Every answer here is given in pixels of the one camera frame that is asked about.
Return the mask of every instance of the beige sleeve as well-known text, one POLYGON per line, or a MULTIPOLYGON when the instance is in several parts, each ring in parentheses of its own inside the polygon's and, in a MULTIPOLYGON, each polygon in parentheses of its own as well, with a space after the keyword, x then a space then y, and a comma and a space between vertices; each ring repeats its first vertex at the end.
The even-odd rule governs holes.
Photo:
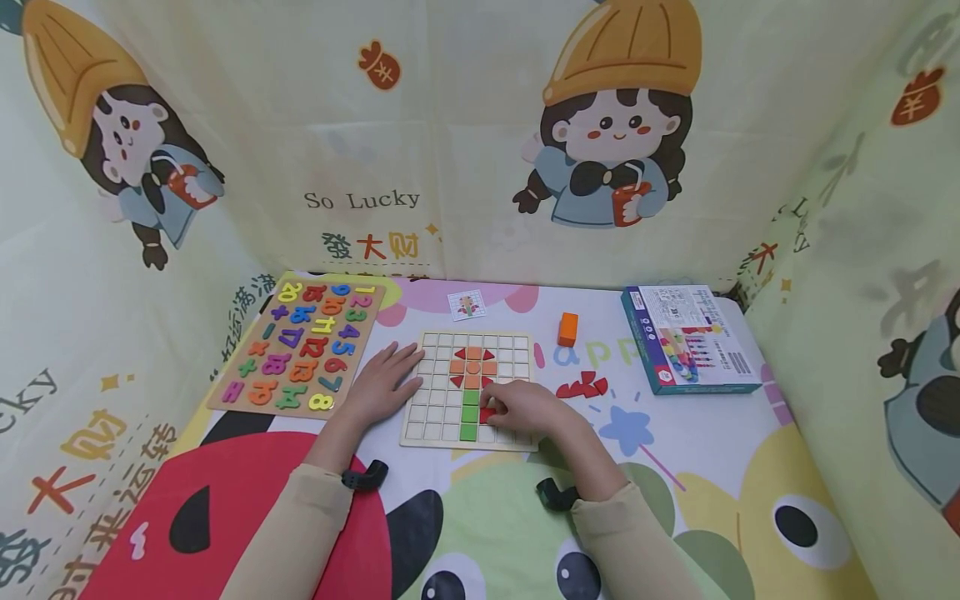
POLYGON ((663 532, 640 489, 628 483, 603 502, 577 500, 573 523, 611 600, 692 600, 700 590, 681 550, 663 532))
POLYGON ((352 499, 340 475, 312 465, 295 468, 233 568, 221 600, 313 598, 352 499))

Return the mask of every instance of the cartoon girl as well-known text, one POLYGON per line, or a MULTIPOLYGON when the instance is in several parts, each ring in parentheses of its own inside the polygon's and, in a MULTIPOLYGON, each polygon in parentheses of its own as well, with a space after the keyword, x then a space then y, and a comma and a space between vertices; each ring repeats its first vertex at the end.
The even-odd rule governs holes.
POLYGON ((23 35, 34 91, 60 136, 116 213, 129 220, 144 264, 162 271, 196 212, 224 195, 224 176, 110 36, 51 0, 0 6, 0 26, 23 35))
POLYGON ((606 0, 566 42, 543 91, 534 165, 514 202, 580 228, 626 227, 682 191, 682 148, 700 77, 700 21, 689 0, 606 0))

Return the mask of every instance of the cartoon girl's face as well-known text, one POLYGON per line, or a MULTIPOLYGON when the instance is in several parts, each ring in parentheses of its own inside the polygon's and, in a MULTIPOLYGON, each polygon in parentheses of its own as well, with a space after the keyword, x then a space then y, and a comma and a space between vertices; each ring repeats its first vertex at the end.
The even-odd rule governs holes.
POLYGON ((569 121, 558 121, 553 137, 566 142, 567 155, 576 160, 624 162, 650 156, 679 126, 680 117, 660 112, 646 89, 638 92, 632 107, 620 104, 615 89, 603 89, 591 106, 569 121))
POLYGON ((114 183, 138 186, 150 168, 150 156, 163 143, 160 123, 170 115, 157 103, 134 104, 114 99, 107 92, 102 97, 110 111, 94 107, 93 120, 102 134, 104 175, 114 183))

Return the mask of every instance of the wooden number puzzle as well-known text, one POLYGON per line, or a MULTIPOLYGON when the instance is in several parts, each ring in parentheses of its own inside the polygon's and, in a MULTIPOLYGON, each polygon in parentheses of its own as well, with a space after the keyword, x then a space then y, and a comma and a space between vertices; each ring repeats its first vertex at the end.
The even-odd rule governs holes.
POLYGON ((487 424, 480 408, 489 383, 533 376, 530 338, 514 333, 426 332, 417 374, 423 385, 407 403, 400 445, 536 452, 529 435, 487 424))
POLYGON ((207 397, 207 408, 329 419, 357 372, 382 285, 282 278, 207 397))

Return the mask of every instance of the blue star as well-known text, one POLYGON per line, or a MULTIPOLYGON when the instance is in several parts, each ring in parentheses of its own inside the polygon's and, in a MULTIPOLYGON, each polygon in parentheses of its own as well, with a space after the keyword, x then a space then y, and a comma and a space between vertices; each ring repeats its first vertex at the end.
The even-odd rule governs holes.
POLYGON ((650 415, 646 413, 628 413, 613 406, 610 409, 610 424, 600 428, 599 434, 608 440, 620 442, 620 451, 624 456, 633 456, 641 444, 654 442, 654 434, 647 429, 650 415))

